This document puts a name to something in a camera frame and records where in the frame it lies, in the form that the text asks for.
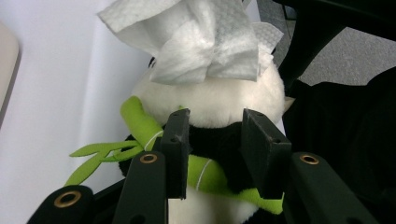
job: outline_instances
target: green felt leaf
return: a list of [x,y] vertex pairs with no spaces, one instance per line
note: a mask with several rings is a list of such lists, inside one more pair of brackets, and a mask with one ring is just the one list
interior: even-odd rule
[[70,175],[66,181],[65,186],[79,185],[86,180],[102,163],[102,158],[105,158],[109,152],[101,151],[94,155],[89,160],[82,163],[73,174]]
[[137,146],[138,143],[136,141],[122,141],[122,142],[117,142],[117,143],[96,143],[96,144],[90,144],[85,147],[82,147],[78,149],[77,151],[73,152],[70,154],[70,157],[83,157],[83,156],[89,156],[93,153],[101,152],[101,151],[106,151],[107,153],[120,149],[123,147],[135,147]]
[[132,149],[114,153],[111,157],[106,157],[102,159],[103,162],[111,162],[111,161],[126,161],[133,158],[135,155],[139,154],[143,151],[141,146],[134,147]]

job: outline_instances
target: white string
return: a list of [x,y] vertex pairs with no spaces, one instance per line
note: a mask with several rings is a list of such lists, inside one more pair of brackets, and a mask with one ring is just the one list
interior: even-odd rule
[[146,145],[145,145],[145,151],[146,151],[146,148],[149,146],[150,142],[151,142],[152,140],[154,140],[154,139],[155,139],[158,135],[160,135],[161,133],[163,133],[163,131],[157,132],[156,134],[154,134],[154,135],[148,140],[148,142],[147,142]]
[[197,186],[195,187],[196,190],[199,190],[199,185],[201,184],[201,178],[202,178],[202,176],[204,175],[206,166],[207,166],[210,162],[212,162],[212,160],[209,159],[209,160],[206,162],[204,168],[202,169],[201,174],[199,175],[199,178],[198,178]]

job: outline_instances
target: stuffed animal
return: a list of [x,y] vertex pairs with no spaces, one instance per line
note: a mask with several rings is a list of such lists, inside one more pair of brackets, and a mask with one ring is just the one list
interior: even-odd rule
[[[140,28],[147,24],[170,21],[172,11],[179,13],[185,6],[194,9],[201,2],[164,1],[165,5],[169,4],[166,6],[168,9],[160,11],[161,13],[155,12],[158,15],[154,14],[163,16],[166,20],[150,15],[139,21],[136,18],[138,15],[130,17],[129,12],[127,16],[122,16],[122,20],[119,18],[120,22],[116,22],[115,18],[119,14],[116,13],[114,18],[114,13],[120,8],[122,13],[127,13],[125,8],[131,2],[116,2],[100,14],[119,39],[134,47],[146,49],[156,57],[134,86],[133,97],[121,107],[121,114],[131,136],[124,142],[89,145],[73,153],[71,156],[96,155],[86,162],[88,165],[83,164],[82,168],[78,168],[66,185],[81,183],[102,161],[122,161],[120,168],[126,175],[130,159],[142,150],[150,150],[153,139],[162,135],[169,115],[183,107],[191,112],[192,153],[189,157],[187,199],[169,200],[169,222],[253,223],[280,214],[282,201],[260,198],[238,152],[244,108],[263,113],[273,123],[279,122],[283,114],[283,83],[271,55],[281,37],[280,32],[268,23],[246,23],[246,15],[241,14],[241,18],[235,22],[235,29],[238,30],[239,25],[240,30],[233,35],[225,34],[219,40],[220,33],[224,32],[219,30],[222,18],[207,17],[202,13],[197,16],[195,11],[194,16],[198,17],[198,22],[186,19],[183,24],[166,23],[167,28],[175,29],[175,34],[168,36],[169,31],[163,28],[162,31],[166,34],[160,34],[158,39],[167,39],[156,42],[163,45],[157,48],[151,41],[148,47],[145,40],[140,39],[142,33],[137,31],[144,32],[145,37],[150,32],[157,35],[159,31],[152,32],[148,27],[139,30]],[[238,4],[238,1],[214,2],[223,2],[224,5],[233,2],[234,14],[243,12],[243,5]],[[213,9],[211,1],[207,3],[208,5],[201,4],[198,8],[211,6],[207,8],[207,14],[213,13],[210,11]],[[195,18],[189,16],[183,14],[181,18]],[[125,25],[128,22],[125,18],[137,21]],[[216,21],[214,29],[202,32],[203,27],[199,24],[204,19]],[[261,30],[270,30],[272,35],[266,36]],[[196,38],[187,41],[183,36],[191,35],[191,32]]]

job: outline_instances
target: tissue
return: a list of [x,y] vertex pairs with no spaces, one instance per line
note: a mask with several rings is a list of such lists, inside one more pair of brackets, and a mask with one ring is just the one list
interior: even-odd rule
[[282,34],[268,23],[252,24],[245,7],[240,0],[119,0],[99,17],[119,40],[156,58],[151,81],[256,81]]

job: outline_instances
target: floor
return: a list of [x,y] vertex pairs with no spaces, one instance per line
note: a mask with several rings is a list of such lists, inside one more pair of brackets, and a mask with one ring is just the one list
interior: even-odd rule
[[[285,19],[283,7],[272,0],[258,0],[262,21],[284,33],[276,46],[274,61],[282,63],[293,34],[295,21]],[[314,85],[330,81],[365,85],[372,77],[396,66],[396,42],[346,28],[309,65],[300,80]]]

